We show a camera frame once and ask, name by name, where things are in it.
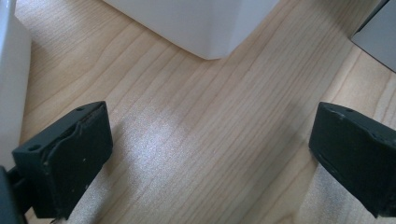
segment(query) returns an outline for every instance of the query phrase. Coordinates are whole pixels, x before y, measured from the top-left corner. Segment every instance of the wood grain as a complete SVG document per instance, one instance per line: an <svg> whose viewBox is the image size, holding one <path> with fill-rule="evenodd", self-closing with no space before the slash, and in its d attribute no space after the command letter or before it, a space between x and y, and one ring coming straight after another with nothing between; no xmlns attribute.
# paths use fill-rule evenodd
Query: wood grain
<svg viewBox="0 0 396 224"><path fill-rule="evenodd" d="M281 0L205 61L102 1L19 0L33 37L22 141L106 100L114 152L67 223L299 222L319 101L396 127L395 75L349 40L374 6Z"/></svg>

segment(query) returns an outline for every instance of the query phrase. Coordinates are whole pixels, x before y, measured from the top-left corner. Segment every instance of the white box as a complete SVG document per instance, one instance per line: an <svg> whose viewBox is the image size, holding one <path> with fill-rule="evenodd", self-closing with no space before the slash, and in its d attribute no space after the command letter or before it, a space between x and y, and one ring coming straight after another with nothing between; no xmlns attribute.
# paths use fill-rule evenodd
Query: white box
<svg viewBox="0 0 396 224"><path fill-rule="evenodd" d="M105 0L183 49L205 59L229 55L278 0Z"/></svg>
<svg viewBox="0 0 396 224"><path fill-rule="evenodd" d="M396 72L396 0L382 0L352 41Z"/></svg>
<svg viewBox="0 0 396 224"><path fill-rule="evenodd" d="M0 164L14 165L20 144L30 66L31 37L14 16L16 0L0 0Z"/></svg>

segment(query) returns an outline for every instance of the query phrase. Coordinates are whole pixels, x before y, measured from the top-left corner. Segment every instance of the gray object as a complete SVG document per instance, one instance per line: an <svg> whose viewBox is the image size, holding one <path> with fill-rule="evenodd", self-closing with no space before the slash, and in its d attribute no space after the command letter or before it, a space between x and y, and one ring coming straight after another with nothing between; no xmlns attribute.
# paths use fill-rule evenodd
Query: gray object
<svg viewBox="0 0 396 224"><path fill-rule="evenodd" d="M396 0L381 1L352 41L396 72Z"/></svg>

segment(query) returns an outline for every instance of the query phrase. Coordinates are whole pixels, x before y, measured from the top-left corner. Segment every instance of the white object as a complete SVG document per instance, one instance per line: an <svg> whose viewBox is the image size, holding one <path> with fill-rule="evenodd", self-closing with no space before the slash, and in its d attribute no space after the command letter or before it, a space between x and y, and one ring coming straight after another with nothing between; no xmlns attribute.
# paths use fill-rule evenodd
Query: white object
<svg viewBox="0 0 396 224"><path fill-rule="evenodd" d="M205 59L229 55L278 0L105 0L174 44Z"/></svg>
<svg viewBox="0 0 396 224"><path fill-rule="evenodd" d="M0 0L0 164L14 165L30 66L31 37L14 16L15 0Z"/></svg>

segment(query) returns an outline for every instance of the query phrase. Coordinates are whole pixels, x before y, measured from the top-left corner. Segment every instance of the light wood surface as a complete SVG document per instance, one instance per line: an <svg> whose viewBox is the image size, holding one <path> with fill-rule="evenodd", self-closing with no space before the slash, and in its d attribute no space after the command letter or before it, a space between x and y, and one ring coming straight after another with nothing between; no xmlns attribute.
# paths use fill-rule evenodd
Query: light wood surface
<svg viewBox="0 0 396 224"><path fill-rule="evenodd" d="M396 128L395 74L349 40L375 3L280 0L205 61L100 0L19 0L33 37L22 142L106 100L114 152L67 223L372 222L309 197L307 141L319 101Z"/></svg>

